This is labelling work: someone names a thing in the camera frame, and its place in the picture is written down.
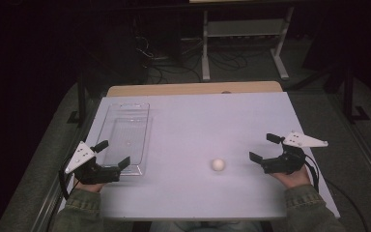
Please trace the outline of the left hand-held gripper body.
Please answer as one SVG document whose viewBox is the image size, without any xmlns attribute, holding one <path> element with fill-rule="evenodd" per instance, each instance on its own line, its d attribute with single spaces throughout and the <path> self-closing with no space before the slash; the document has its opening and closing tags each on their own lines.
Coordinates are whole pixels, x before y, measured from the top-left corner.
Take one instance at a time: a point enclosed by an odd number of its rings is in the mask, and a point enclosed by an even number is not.
<svg viewBox="0 0 371 232">
<path fill-rule="evenodd" d="M 84 185 L 118 182 L 122 169 L 117 166 L 97 164 L 96 154 L 85 142 L 80 141 L 65 168 L 66 174 L 73 173 Z"/>
</svg>

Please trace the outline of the person's right hand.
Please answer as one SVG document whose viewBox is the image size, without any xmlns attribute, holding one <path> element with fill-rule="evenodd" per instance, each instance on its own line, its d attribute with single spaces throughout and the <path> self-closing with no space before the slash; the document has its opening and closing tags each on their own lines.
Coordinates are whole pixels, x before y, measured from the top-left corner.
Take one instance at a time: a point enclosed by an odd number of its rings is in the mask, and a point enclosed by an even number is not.
<svg viewBox="0 0 371 232">
<path fill-rule="evenodd" d="M 311 184 L 305 166 L 291 174 L 273 173 L 272 176 L 273 178 L 277 179 L 287 189 L 292 189 L 300 186 L 308 186 Z"/>
</svg>

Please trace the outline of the white metal desk frame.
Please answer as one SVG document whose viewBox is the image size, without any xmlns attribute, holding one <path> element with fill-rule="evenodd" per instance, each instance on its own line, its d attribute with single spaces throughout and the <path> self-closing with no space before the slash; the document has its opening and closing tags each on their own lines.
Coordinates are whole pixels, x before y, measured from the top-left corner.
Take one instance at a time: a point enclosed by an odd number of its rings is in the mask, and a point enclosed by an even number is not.
<svg viewBox="0 0 371 232">
<path fill-rule="evenodd" d="M 247 20 L 209 20 L 209 13 L 204 11 L 203 17 L 203 49 L 201 56 L 202 79 L 210 81 L 210 65 L 208 57 L 208 38 L 277 36 L 278 43 L 270 49 L 271 57 L 282 80 L 289 75 L 280 57 L 282 47 L 290 26 L 294 7 L 289 7 L 283 18 L 247 19 Z"/>
</svg>

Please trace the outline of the clear plastic tray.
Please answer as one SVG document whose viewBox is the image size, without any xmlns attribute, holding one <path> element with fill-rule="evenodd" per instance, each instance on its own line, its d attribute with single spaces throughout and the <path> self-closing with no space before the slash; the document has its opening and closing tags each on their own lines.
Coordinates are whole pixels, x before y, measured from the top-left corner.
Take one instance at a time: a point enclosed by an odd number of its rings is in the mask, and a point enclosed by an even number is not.
<svg viewBox="0 0 371 232">
<path fill-rule="evenodd" d="M 125 176 L 142 176 L 146 170 L 149 139 L 148 103 L 113 103 L 108 105 L 98 142 L 108 146 L 98 154 L 100 165 L 117 166 L 130 157 L 130 164 L 122 170 Z"/>
</svg>

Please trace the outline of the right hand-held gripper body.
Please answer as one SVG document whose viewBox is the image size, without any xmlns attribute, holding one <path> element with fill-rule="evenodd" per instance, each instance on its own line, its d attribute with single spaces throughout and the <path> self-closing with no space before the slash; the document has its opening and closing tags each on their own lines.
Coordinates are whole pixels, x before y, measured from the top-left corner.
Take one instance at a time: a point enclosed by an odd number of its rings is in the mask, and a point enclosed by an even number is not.
<svg viewBox="0 0 371 232">
<path fill-rule="evenodd" d="M 292 131 L 280 143 L 282 154 L 277 158 L 263 159 L 260 164 L 266 174 L 286 173 L 291 174 L 300 170 L 305 164 L 303 148 L 327 147 L 328 142 L 300 132 Z"/>
</svg>

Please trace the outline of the person's left hand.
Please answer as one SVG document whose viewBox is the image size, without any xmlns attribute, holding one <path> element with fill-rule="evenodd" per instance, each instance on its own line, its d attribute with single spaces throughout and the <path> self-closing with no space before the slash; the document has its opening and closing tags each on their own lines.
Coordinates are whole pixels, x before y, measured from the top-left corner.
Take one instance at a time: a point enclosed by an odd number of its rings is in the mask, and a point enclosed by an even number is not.
<svg viewBox="0 0 371 232">
<path fill-rule="evenodd" d="M 84 185 L 77 179 L 73 180 L 73 186 L 76 189 L 82 189 L 90 192 L 100 192 L 101 189 L 104 187 L 104 184 L 94 184 L 94 185 Z"/>
</svg>

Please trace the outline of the black metal stand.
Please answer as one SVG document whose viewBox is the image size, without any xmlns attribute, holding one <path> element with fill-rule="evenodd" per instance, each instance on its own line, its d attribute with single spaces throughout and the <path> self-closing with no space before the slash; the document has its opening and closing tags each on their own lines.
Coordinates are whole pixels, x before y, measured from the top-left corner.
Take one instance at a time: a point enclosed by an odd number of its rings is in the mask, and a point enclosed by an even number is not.
<svg viewBox="0 0 371 232">
<path fill-rule="evenodd" d="M 350 67 L 345 69 L 343 94 L 343 112 L 347 120 L 351 124 L 353 124 L 355 121 L 369 120 L 369 116 L 361 106 L 353 106 L 354 77 Z"/>
<path fill-rule="evenodd" d="M 67 123 L 77 124 L 77 126 L 80 128 L 86 119 L 86 89 L 84 85 L 84 77 L 82 72 L 77 76 L 76 84 L 77 84 L 78 109 L 70 114 Z"/>
</svg>

